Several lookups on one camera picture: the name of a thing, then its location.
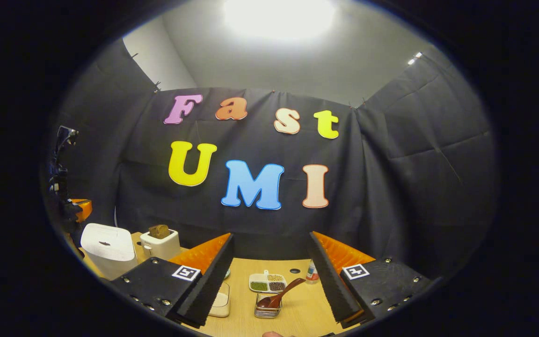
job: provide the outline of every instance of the white box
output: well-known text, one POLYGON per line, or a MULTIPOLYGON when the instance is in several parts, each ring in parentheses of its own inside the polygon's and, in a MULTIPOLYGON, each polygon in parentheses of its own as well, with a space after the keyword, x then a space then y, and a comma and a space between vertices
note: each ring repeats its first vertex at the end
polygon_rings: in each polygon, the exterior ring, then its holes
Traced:
POLYGON ((130 232, 123 228, 90 223, 83 230, 80 245, 109 280, 138 265, 130 232))
POLYGON ((180 254, 178 232, 175 230, 170 231, 170 235, 163 239, 156 239, 149 235, 149 232, 141 235, 141 245, 147 258, 155 256, 167 261, 180 254))

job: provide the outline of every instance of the white wall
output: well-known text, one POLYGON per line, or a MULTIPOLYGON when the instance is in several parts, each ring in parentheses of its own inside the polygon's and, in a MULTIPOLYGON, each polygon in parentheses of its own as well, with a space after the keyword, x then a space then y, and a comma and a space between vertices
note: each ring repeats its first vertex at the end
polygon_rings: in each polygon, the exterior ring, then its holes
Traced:
POLYGON ((161 16, 136 28, 124 37, 124 45, 134 60, 159 89, 196 88, 197 84, 182 63, 169 39, 161 16))

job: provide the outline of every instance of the black fabric backdrop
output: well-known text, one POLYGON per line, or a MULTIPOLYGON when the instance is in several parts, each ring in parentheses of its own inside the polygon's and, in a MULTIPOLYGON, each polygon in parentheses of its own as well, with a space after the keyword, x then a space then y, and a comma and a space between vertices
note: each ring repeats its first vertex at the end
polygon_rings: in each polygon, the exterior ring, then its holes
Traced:
POLYGON ((235 256, 262 259, 308 258, 306 237, 316 230, 434 278, 464 265, 494 215, 498 171, 485 115, 462 75, 435 50, 355 109, 263 89, 154 93, 120 40, 79 78, 59 124, 80 132, 63 164, 71 196, 94 201, 89 222, 113 226, 115 215, 118 226, 131 232, 167 224, 188 248, 232 232, 235 256), (203 102, 181 124, 164 124, 174 97, 190 94, 202 94, 203 102), (234 96, 246 98, 247 117, 217 120, 220 102, 234 96), (281 107, 299 112, 300 132, 275 130, 281 107), (321 110, 339 118, 332 124, 338 138, 317 132, 313 113, 321 110), (176 140, 193 144, 187 173, 197 168, 198 144, 218 147, 201 185, 181 186, 169 178, 170 144, 176 140), (283 166, 282 208, 222 205, 228 160, 245 161, 253 177, 266 164, 283 166), (328 207, 302 206, 307 164, 329 168, 328 207))

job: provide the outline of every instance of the wooden spoon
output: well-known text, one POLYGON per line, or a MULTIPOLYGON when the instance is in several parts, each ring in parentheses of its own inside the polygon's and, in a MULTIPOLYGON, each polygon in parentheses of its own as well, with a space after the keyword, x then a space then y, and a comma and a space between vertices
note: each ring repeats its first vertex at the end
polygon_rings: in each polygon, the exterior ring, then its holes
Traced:
POLYGON ((274 308, 277 309, 280 306, 280 301, 282 300, 282 296, 286 294, 289 290, 293 289, 295 286, 298 286, 302 282, 305 282, 304 278, 296 278, 294 281, 292 281, 284 290, 275 296, 271 297, 265 297, 265 299, 262 299, 257 303, 257 307, 259 308, 274 308))

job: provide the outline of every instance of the white ceiling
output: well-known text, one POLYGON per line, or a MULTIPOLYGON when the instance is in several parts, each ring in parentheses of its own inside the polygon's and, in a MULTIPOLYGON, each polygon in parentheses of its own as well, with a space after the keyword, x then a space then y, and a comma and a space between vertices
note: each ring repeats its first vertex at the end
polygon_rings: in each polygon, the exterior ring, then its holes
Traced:
POLYGON ((273 89, 358 106, 430 43, 381 9, 335 4, 331 28, 304 41, 240 34, 226 23, 224 0, 191 0, 164 13, 163 23, 199 87, 273 89))

